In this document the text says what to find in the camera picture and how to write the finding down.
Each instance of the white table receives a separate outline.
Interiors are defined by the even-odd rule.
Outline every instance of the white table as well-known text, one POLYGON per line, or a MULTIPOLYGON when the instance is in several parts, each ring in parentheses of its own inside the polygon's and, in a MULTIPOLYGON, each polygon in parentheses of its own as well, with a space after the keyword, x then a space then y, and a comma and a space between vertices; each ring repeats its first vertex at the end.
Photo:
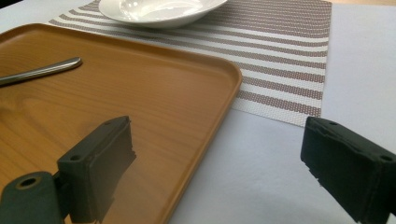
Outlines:
MULTIPOLYGON (((89 2, 24 0, 0 9, 0 33, 89 2)), ((322 117, 396 153, 395 97, 396 7, 334 4, 322 117)), ((231 110, 170 223, 354 223, 300 161, 303 134, 231 110)))

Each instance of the white stripe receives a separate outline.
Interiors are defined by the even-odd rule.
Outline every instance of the white stripe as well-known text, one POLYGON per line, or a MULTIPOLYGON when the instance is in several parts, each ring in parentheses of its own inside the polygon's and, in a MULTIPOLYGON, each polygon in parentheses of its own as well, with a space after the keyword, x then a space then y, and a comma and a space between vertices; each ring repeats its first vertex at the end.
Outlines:
MULTIPOLYGON (((95 13, 95 14, 87 13, 87 14, 95 15, 95 16, 101 16, 102 15, 100 13, 99 13, 99 15, 98 15, 98 13, 95 13)), ((89 21, 99 21, 99 22, 106 22, 106 23, 112 23, 112 24, 120 24, 119 21, 113 21, 113 20, 110 20, 110 19, 96 19, 96 18, 92 18, 92 17, 89 17, 89 16, 73 15, 71 13, 65 13, 65 15, 67 15, 70 18, 74 18, 74 19, 85 19, 85 20, 89 20, 89 21)), ((210 35, 210 37, 213 37, 213 38, 228 39, 228 40, 238 41, 238 42, 267 45, 267 46, 273 46, 273 47, 278 47, 278 48, 283 48, 283 49, 296 49, 296 50, 309 51, 309 52, 326 51, 328 49, 327 46, 322 46, 322 47, 304 47, 304 46, 297 46, 297 45, 290 45, 290 44, 283 44, 283 43, 277 43, 277 42, 271 42, 271 41, 263 41, 263 40, 258 40, 258 39, 251 39, 251 38, 233 36, 233 35, 221 35, 221 34, 216 34, 216 33, 204 33, 204 32, 188 30, 187 28, 175 29, 175 30, 172 30, 172 32, 178 33, 178 34, 199 35, 199 36, 209 36, 210 35)))
POLYGON ((298 126, 305 126, 305 120, 308 117, 306 114, 289 111, 270 105, 262 105, 256 102, 235 98, 232 105, 233 109, 248 112, 269 119, 277 119, 284 122, 292 123, 298 126))
MULTIPOLYGON (((57 21, 63 22, 63 23, 69 23, 69 24, 76 24, 76 25, 81 25, 84 26, 86 25, 86 23, 83 22, 79 22, 79 21, 65 21, 61 18, 58 18, 57 21)), ((101 29, 101 30, 105 30, 105 31, 119 31, 119 32, 123 32, 126 34, 131 34, 132 32, 130 30, 127 29, 122 29, 122 28, 108 28, 105 26, 97 26, 97 25, 93 25, 90 24, 91 28, 95 28, 95 29, 101 29)), ((147 35, 147 36, 157 36, 156 34, 147 34, 144 32, 139 32, 139 31, 133 31, 134 34, 137 35, 147 35)), ((134 38, 128 38, 125 36, 120 36, 126 39, 134 39, 134 38)), ((208 54, 208 55, 212 55, 212 56, 217 56, 220 58, 225 58, 227 60, 233 61, 233 62, 238 62, 238 63, 250 63, 253 65, 258 65, 258 66, 264 66, 264 67, 269 67, 269 68, 275 68, 275 69, 279 69, 281 68, 282 70, 286 70, 286 71, 291 71, 291 72, 303 72, 303 73, 312 73, 312 74, 324 74, 324 69, 321 68, 312 68, 312 67, 305 67, 305 66, 300 66, 300 65, 296 65, 296 64, 289 64, 289 63, 273 63, 273 62, 267 62, 267 61, 263 61, 263 60, 257 60, 257 59, 250 59, 250 58, 244 58, 244 57, 240 57, 240 56, 236 56, 236 55, 230 55, 230 54, 223 54, 223 53, 218 53, 218 52, 213 52, 210 50, 205 50, 205 49, 193 49, 193 48, 187 48, 187 47, 181 47, 179 45, 172 45, 172 44, 164 44, 161 42, 157 42, 155 40, 149 40, 149 39, 138 39, 139 41, 143 41, 146 43, 152 43, 152 44, 156 44, 156 45, 161 45, 161 46, 166 46, 166 47, 171 47, 174 49, 183 49, 183 50, 188 50, 188 51, 193 51, 193 52, 198 52, 198 53, 202 53, 202 54, 208 54)))
MULTIPOLYGON (((240 3, 240 2, 232 2, 232 4, 234 4, 234 5, 239 5, 239 6, 246 6, 247 4, 245 3, 245 2, 242 2, 242 3, 240 3)), ((261 1, 260 3, 257 3, 257 2, 255 2, 255 1, 251 1, 251 2, 249 2, 249 6, 259 6, 259 7, 267 7, 267 6, 269 6, 269 7, 271 7, 271 8, 273 8, 273 6, 275 6, 275 7, 283 7, 283 8, 287 8, 288 6, 296 6, 296 7, 289 7, 290 9, 295 9, 295 8, 301 8, 301 7, 304 7, 304 8, 308 8, 308 9, 320 9, 320 8, 325 8, 325 7, 330 7, 331 6, 331 3, 327 3, 327 4, 325 4, 324 2, 321 2, 321 1, 316 1, 316 2, 309 2, 308 3, 309 5, 304 5, 304 2, 302 2, 302 1, 296 1, 296 2, 292 2, 292 1, 289 1, 287 4, 274 4, 274 2, 269 2, 269 1, 266 1, 266 2, 264 2, 264 1, 261 1)))
POLYGON ((202 27, 202 28, 206 28, 206 29, 213 29, 213 30, 237 32, 237 33, 249 34, 249 35, 261 35, 261 36, 268 36, 268 37, 279 38, 279 39, 296 40, 296 41, 302 41, 302 42, 307 42, 307 43, 320 43, 320 42, 329 41, 329 37, 309 38, 309 37, 301 37, 301 36, 294 36, 294 35, 280 35, 280 34, 266 33, 266 32, 260 32, 260 31, 251 31, 251 30, 246 30, 246 29, 238 29, 238 28, 224 27, 224 26, 214 26, 214 25, 207 25, 207 24, 200 24, 200 23, 195 23, 192 26, 202 27))
MULTIPOLYGON (((216 22, 212 22, 215 23, 216 25, 222 25, 222 26, 227 26, 229 24, 227 24, 227 22, 225 21, 216 21, 216 22)), ((252 27, 252 28, 262 28, 262 21, 250 21, 248 24, 238 24, 238 26, 242 26, 242 27, 252 27)), ((306 31, 303 30, 308 30, 305 28, 299 28, 299 31, 290 31, 289 30, 289 26, 284 26, 284 25, 275 25, 273 24, 273 26, 275 26, 276 28, 266 28, 267 30, 273 30, 276 32, 282 31, 282 32, 290 32, 290 33, 294 33, 294 34, 299 34, 299 35, 306 35, 306 31)), ((323 30, 323 32, 317 32, 316 35, 326 35, 328 33, 328 29, 316 29, 316 30, 323 30)))
MULTIPOLYGON (((291 10, 287 10, 287 9, 288 9, 287 7, 283 7, 283 6, 282 7, 262 7, 261 5, 259 5, 258 7, 254 7, 253 5, 249 5, 247 7, 247 4, 243 4, 242 7, 238 7, 238 12, 242 11, 242 12, 247 12, 247 13, 273 14, 273 15, 275 15, 275 17, 278 17, 279 11, 285 12, 285 13, 288 13, 291 11, 293 11, 293 12, 299 11, 298 16, 295 16, 295 17, 303 18, 304 16, 306 16, 306 18, 310 19, 310 18, 312 18, 312 16, 321 16, 322 17, 321 19, 324 19, 324 17, 322 16, 323 11, 321 11, 321 10, 317 10, 317 11, 308 10, 307 11, 306 9, 299 9, 297 7, 290 8, 291 10)), ((218 13, 222 13, 225 11, 227 11, 227 10, 226 9, 219 10, 218 13)))
POLYGON ((296 94, 292 94, 292 93, 288 93, 288 92, 284 92, 284 91, 270 90, 270 89, 266 89, 263 87, 249 85, 246 83, 241 84, 240 90, 253 92, 253 93, 256 93, 259 95, 273 97, 273 98, 276 98, 279 100, 290 101, 290 102, 294 102, 294 103, 298 103, 298 104, 302 104, 302 105, 309 105, 309 106, 313 106, 313 107, 317 107, 317 108, 320 108, 320 105, 321 105, 321 100, 317 100, 317 99, 313 99, 313 98, 305 97, 305 96, 301 96, 301 95, 296 95, 296 94))
POLYGON ((265 41, 265 40, 258 40, 258 39, 234 36, 234 35, 221 35, 221 34, 216 34, 216 33, 204 33, 204 32, 198 32, 198 31, 193 31, 193 30, 187 30, 187 29, 183 29, 183 28, 173 30, 172 32, 181 33, 181 34, 185 33, 185 34, 189 34, 189 35, 211 36, 211 37, 219 38, 219 39, 228 39, 228 40, 238 41, 238 42, 267 45, 267 46, 278 47, 278 48, 282 48, 282 49, 296 49, 296 50, 302 50, 302 51, 308 51, 308 52, 326 51, 328 49, 328 47, 326 47, 326 46, 322 46, 322 47, 305 47, 305 46, 283 44, 283 43, 277 43, 277 42, 272 42, 272 41, 265 41))
POLYGON ((93 16, 104 16, 100 11, 89 11, 89 10, 84 10, 81 8, 74 8, 73 10, 75 10, 76 12, 81 13, 81 14, 89 14, 89 15, 93 15, 93 16))
MULTIPOLYGON (((145 33, 145 32, 141 32, 141 33, 143 33, 145 35, 150 35, 150 36, 163 37, 165 39, 171 39, 171 40, 176 40, 176 41, 184 41, 184 42, 188 42, 188 43, 204 45, 204 46, 208 46, 208 47, 212 47, 212 48, 235 50, 234 45, 223 44, 223 43, 218 43, 218 42, 210 42, 207 40, 194 39, 194 38, 185 37, 185 36, 167 35, 166 33, 157 33, 155 35, 152 33, 145 33)), ((275 56, 275 57, 299 60, 299 61, 304 61, 304 62, 326 63, 326 57, 309 57, 309 56, 295 55, 295 54, 284 53, 284 52, 279 52, 279 51, 274 51, 274 50, 256 49, 256 48, 252 48, 252 47, 243 47, 243 46, 238 46, 237 50, 241 51, 241 53, 249 52, 249 53, 257 53, 257 54, 262 54, 262 55, 270 55, 270 56, 275 56)))
POLYGON ((253 77, 253 78, 260 79, 260 80, 265 80, 265 81, 275 82, 275 83, 279 83, 279 84, 283 84, 283 85, 303 88, 303 89, 307 89, 307 90, 311 90, 311 91, 323 91, 323 87, 324 87, 323 83, 318 83, 318 82, 310 82, 310 81, 304 81, 304 80, 288 78, 288 77, 277 77, 277 76, 253 72, 253 71, 249 71, 249 70, 245 70, 245 69, 241 69, 241 72, 242 72, 242 74, 244 74, 244 77, 253 77))
MULTIPOLYGON (((251 11, 243 11, 243 10, 238 10, 238 12, 246 12, 245 14, 251 14, 251 11)), ((212 19, 212 18, 217 18, 219 20, 228 20, 230 13, 232 13, 229 10, 222 10, 217 12, 216 14, 212 14, 210 16, 208 16, 208 18, 212 19)), ((261 23, 263 22, 278 22, 278 23, 284 23, 284 24, 290 24, 291 27, 295 27, 295 24, 297 21, 300 22, 306 22, 306 20, 299 20, 301 18, 308 18, 311 19, 312 15, 311 14, 305 14, 307 15, 306 17, 304 17, 303 15, 299 14, 298 16, 292 16, 289 15, 288 18, 282 18, 279 17, 278 13, 271 13, 268 10, 264 10, 264 12, 262 12, 260 14, 260 16, 252 16, 250 15, 249 18, 246 18, 244 21, 260 21, 261 23), (270 15, 271 19, 265 19, 263 17, 263 15, 270 15)), ((327 20, 323 20, 323 21, 316 21, 317 24, 310 24, 309 26, 305 26, 305 28, 301 28, 301 29, 305 29, 305 30, 324 30, 324 29, 329 29, 328 26, 328 21, 327 20)))

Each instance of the screw hole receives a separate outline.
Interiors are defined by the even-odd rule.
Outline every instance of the screw hole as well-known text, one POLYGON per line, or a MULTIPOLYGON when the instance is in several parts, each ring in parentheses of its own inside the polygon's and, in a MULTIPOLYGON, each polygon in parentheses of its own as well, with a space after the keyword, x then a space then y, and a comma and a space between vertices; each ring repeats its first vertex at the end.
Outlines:
POLYGON ((30 177, 27 179, 22 180, 20 183, 17 185, 17 189, 29 189, 33 187, 34 185, 38 184, 40 182, 39 177, 30 177))
POLYGON ((78 161, 79 158, 80 158, 79 155, 74 155, 74 156, 72 156, 72 157, 70 158, 70 161, 78 161))
POLYGON ((392 161, 392 158, 389 156, 380 156, 380 158, 384 161, 392 161))

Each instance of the gray stripe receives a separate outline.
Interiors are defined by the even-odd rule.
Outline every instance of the gray stripe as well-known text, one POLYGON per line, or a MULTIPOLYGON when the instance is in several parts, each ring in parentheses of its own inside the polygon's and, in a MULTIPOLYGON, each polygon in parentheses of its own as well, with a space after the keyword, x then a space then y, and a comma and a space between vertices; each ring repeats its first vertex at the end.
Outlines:
POLYGON ((89 3, 88 5, 86 5, 84 7, 96 7, 96 8, 98 8, 99 7, 99 2, 100 2, 100 0, 94 0, 94 1, 92 1, 91 3, 89 3))
POLYGON ((98 10, 98 4, 96 4, 95 6, 94 5, 91 5, 91 4, 88 4, 87 6, 84 6, 84 7, 79 7, 79 9, 81 9, 81 10, 85 10, 85 11, 93 11, 93 12, 98 12, 99 10, 98 10))
POLYGON ((290 0, 276 0, 276 1, 271 1, 271 0, 250 0, 250 3, 252 4, 265 4, 268 3, 270 6, 271 5, 280 5, 280 6, 307 6, 307 7, 313 7, 315 5, 318 6, 323 6, 326 7, 330 5, 330 2, 325 2, 325 1, 317 1, 317 0, 304 0, 304 1, 290 1, 290 0))
POLYGON ((306 57, 326 57, 327 56, 327 51, 303 51, 303 50, 297 50, 297 49, 283 49, 283 48, 279 48, 279 47, 273 47, 270 45, 247 43, 247 42, 234 41, 234 40, 229 40, 229 39, 221 39, 221 38, 210 37, 207 35, 188 35, 188 34, 169 32, 169 31, 168 32, 164 31, 162 33, 167 34, 167 35, 184 36, 184 37, 188 37, 188 38, 192 38, 192 39, 205 40, 205 41, 209 41, 209 42, 222 43, 222 44, 228 44, 228 45, 233 45, 233 46, 250 47, 250 48, 254 48, 254 49, 268 49, 268 50, 272 50, 272 51, 294 54, 294 55, 301 55, 301 56, 306 56, 306 57))
POLYGON ((291 15, 288 14, 288 16, 285 17, 285 15, 279 16, 277 13, 269 12, 269 11, 242 11, 241 8, 234 9, 230 8, 229 10, 227 9, 222 9, 222 10, 216 10, 213 13, 209 13, 208 15, 211 16, 216 16, 219 18, 225 18, 225 17, 238 17, 238 18, 243 18, 244 20, 257 20, 257 21, 277 21, 277 22, 285 22, 285 23, 296 23, 302 26, 307 26, 308 22, 309 24, 312 23, 314 27, 325 27, 330 24, 330 21, 328 18, 324 18, 323 16, 319 18, 314 18, 312 16, 310 17, 303 17, 302 15, 291 15))
POLYGON ((304 3, 307 3, 309 1, 287 1, 287 2, 282 2, 282 1, 235 1, 231 0, 227 4, 233 5, 233 6, 238 6, 241 8, 249 8, 249 9, 260 9, 260 10, 286 10, 286 11, 291 11, 291 12, 312 12, 313 14, 320 15, 320 11, 328 11, 329 8, 332 7, 332 4, 329 2, 324 2, 320 4, 312 4, 308 3, 308 5, 305 5, 304 3))
POLYGON ((249 16, 251 13, 253 14, 270 14, 272 16, 275 16, 277 18, 284 18, 285 16, 293 16, 295 18, 300 18, 300 19, 318 19, 322 20, 329 18, 331 8, 326 8, 326 9, 296 9, 296 8, 290 8, 287 9, 286 7, 257 7, 257 6, 251 6, 249 4, 243 4, 243 5, 238 5, 235 4, 234 2, 229 2, 226 3, 224 6, 216 9, 217 12, 220 11, 229 11, 229 12, 236 12, 240 13, 241 16, 249 16))
POLYGON ((258 66, 249 63, 236 63, 241 69, 245 69, 252 72, 263 73, 275 77, 286 77, 290 79, 298 79, 303 81, 324 83, 324 76, 310 74, 310 73, 301 73, 301 72, 291 72, 281 69, 268 68, 263 66, 258 66))
POLYGON ((314 26, 314 24, 309 23, 297 23, 297 22, 283 22, 282 20, 277 20, 274 18, 273 20, 262 20, 260 17, 253 17, 250 15, 245 18, 238 18, 233 14, 227 14, 223 17, 216 13, 208 14, 206 17, 202 19, 202 21, 211 21, 211 22, 223 22, 228 24, 250 24, 253 26, 265 28, 276 28, 276 29, 288 29, 297 33, 325 33, 329 32, 329 23, 327 25, 314 26))
MULTIPOLYGON (((79 22, 84 22, 87 24, 94 24, 94 25, 102 25, 102 26, 110 26, 110 27, 113 25, 112 23, 106 23, 106 22, 89 21, 89 20, 84 20, 84 19, 70 18, 70 17, 67 17, 66 15, 61 15, 60 18, 62 18, 64 20, 68 20, 68 21, 79 21, 79 22)), ((267 61, 267 62, 273 62, 273 63, 288 63, 288 64, 295 64, 295 65, 299 65, 299 66, 321 68, 321 69, 326 68, 326 63, 304 62, 304 61, 299 61, 299 60, 294 60, 294 59, 287 59, 287 58, 282 58, 282 57, 265 55, 265 54, 244 52, 244 51, 240 51, 240 50, 221 49, 221 48, 210 47, 210 46, 206 46, 206 45, 194 44, 194 43, 190 43, 190 42, 176 41, 173 39, 165 39, 162 37, 136 35, 133 33, 125 33, 125 32, 121 32, 121 31, 108 31, 108 32, 110 32, 111 35, 121 35, 121 36, 129 36, 129 37, 133 36, 135 38, 139 37, 140 39, 148 39, 149 38, 153 41, 164 43, 164 44, 183 46, 183 47, 191 48, 191 49, 203 49, 203 50, 207 50, 207 51, 213 51, 216 53, 234 55, 234 56, 238 56, 238 57, 255 59, 255 60, 260 60, 260 61, 267 61)))
POLYGON ((233 24, 228 24, 227 22, 219 22, 219 21, 205 21, 205 22, 210 25, 226 26, 226 27, 232 27, 232 28, 237 28, 237 29, 259 31, 259 32, 273 33, 273 34, 279 34, 279 35, 294 35, 294 36, 300 36, 300 37, 305 37, 305 38, 326 38, 326 37, 329 37, 329 32, 326 32, 323 34, 308 34, 308 33, 302 33, 302 32, 298 32, 298 31, 279 30, 279 27, 271 27, 270 25, 267 25, 266 27, 261 27, 258 25, 251 25, 251 24, 248 24, 248 23, 245 23, 242 21, 240 21, 238 23, 233 23, 233 24))
POLYGON ((312 99, 321 100, 323 93, 321 91, 312 91, 304 88, 293 87, 276 82, 265 81, 254 77, 243 77, 243 82, 249 85, 263 87, 275 91, 283 91, 295 95, 301 95, 312 99))
POLYGON ((310 105, 302 105, 291 101, 280 100, 274 97, 259 95, 253 92, 240 91, 236 97, 240 99, 256 102, 262 105, 269 105, 276 108, 299 112, 310 116, 315 116, 315 117, 320 116, 320 108, 313 107, 310 105))
POLYGON ((83 6, 83 7, 85 7, 85 8, 90 8, 90 9, 95 9, 95 8, 96 8, 96 10, 97 10, 98 7, 99 7, 99 4, 97 4, 97 3, 95 3, 95 2, 91 2, 91 3, 89 3, 88 5, 83 6))
MULTIPOLYGON (((92 15, 92 14, 88 14, 88 13, 80 13, 80 12, 76 12, 75 10, 71 10, 70 13, 72 13, 73 15, 76 15, 76 16, 91 17, 91 18, 96 18, 96 19, 101 19, 101 20, 109 20, 110 21, 109 18, 107 18, 105 16, 102 16, 102 15, 99 16, 99 15, 92 15)), ((122 23, 113 23, 112 26, 125 28, 125 29, 134 29, 133 26, 125 25, 125 24, 122 24, 122 23)), ((301 47, 312 47, 312 48, 314 48, 314 47, 327 46, 329 44, 328 41, 323 41, 323 42, 304 42, 304 41, 275 38, 275 37, 269 37, 269 36, 263 36, 263 35, 250 35, 250 34, 247 34, 247 33, 238 33, 238 32, 232 32, 232 31, 221 31, 221 30, 215 30, 215 29, 201 28, 201 27, 196 27, 194 25, 185 26, 182 29, 189 30, 189 31, 200 32, 200 33, 206 33, 206 34, 230 35, 230 36, 237 36, 237 37, 243 37, 243 38, 248 38, 248 39, 256 39, 256 40, 261 40, 261 41, 281 43, 281 44, 287 44, 287 45, 295 45, 295 46, 301 46, 301 47)), ((254 43, 246 43, 246 45, 252 46, 254 48, 258 48, 257 46, 259 46, 259 44, 254 44, 254 43)), ((295 52, 295 53, 290 52, 290 53, 291 54, 299 54, 299 55, 308 56, 308 53, 304 54, 303 52, 304 51, 302 51, 301 53, 300 52, 295 52)), ((309 55, 309 56, 312 56, 312 57, 323 57, 324 55, 327 55, 327 53, 325 51, 320 51, 319 55, 315 55, 315 53, 314 53, 313 55, 309 55)))

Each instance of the tray rim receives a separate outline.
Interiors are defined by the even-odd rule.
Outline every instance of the tray rim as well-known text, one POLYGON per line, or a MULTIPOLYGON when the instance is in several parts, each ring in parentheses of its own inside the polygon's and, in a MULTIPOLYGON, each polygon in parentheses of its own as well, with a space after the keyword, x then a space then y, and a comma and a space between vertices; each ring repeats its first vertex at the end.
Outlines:
POLYGON ((58 34, 58 35, 74 34, 74 35, 78 35, 78 38, 82 38, 82 37, 86 37, 86 36, 95 36, 95 38, 99 39, 100 41, 109 41, 114 44, 120 43, 123 46, 124 45, 131 45, 131 46, 132 45, 140 45, 140 46, 143 46, 143 47, 149 48, 149 49, 161 49, 161 50, 164 50, 165 52, 172 52, 172 53, 178 52, 178 53, 181 53, 181 55, 191 56, 192 59, 205 58, 205 59, 208 59, 210 62, 221 62, 222 64, 226 64, 228 66, 227 69, 233 69, 234 84, 233 84, 233 87, 231 88, 232 90, 228 92, 227 100, 224 101, 223 106, 219 110, 219 113, 216 115, 216 120, 212 123, 212 128, 209 128, 207 130, 208 137, 205 139, 205 141, 202 142, 200 149, 198 149, 195 152, 195 155, 193 156, 193 159, 191 160, 192 166, 187 166, 186 169, 184 170, 185 175, 181 176, 180 179, 178 180, 179 184, 177 184, 177 187, 174 188, 175 193, 173 193, 176 197, 175 196, 170 197, 169 204, 167 204, 169 206, 167 206, 165 209, 163 209, 162 212, 159 214, 159 216, 161 217, 161 219, 159 221, 161 223, 166 223, 169 220, 169 218, 172 216, 175 209, 177 208, 178 202, 180 201, 182 195, 184 194, 185 189, 188 187, 196 169, 199 167, 201 160, 203 159, 206 151, 209 148, 209 145, 211 144, 214 137, 216 136, 216 132, 218 131, 218 129, 219 129, 221 123, 223 122, 225 116, 227 115, 229 109, 231 109, 233 100, 236 97, 237 93, 239 92, 239 88, 242 83, 242 73, 240 71, 240 68, 234 62, 231 62, 229 60, 226 60, 226 59, 223 59, 220 57, 216 57, 216 56, 191 52, 191 51, 182 50, 182 49, 172 49, 169 47, 158 46, 158 45, 154 45, 154 44, 150 44, 150 43, 140 42, 137 40, 118 38, 118 37, 108 36, 108 35, 99 35, 99 34, 95 34, 95 33, 83 32, 80 30, 63 28, 63 27, 58 27, 58 26, 49 25, 49 24, 42 24, 42 23, 25 24, 25 25, 18 26, 18 27, 12 28, 10 30, 7 30, 3 33, 0 33, 0 45, 1 45, 1 42, 8 41, 12 37, 15 37, 18 35, 27 35, 29 32, 34 32, 34 31, 56 32, 56 34, 58 34))

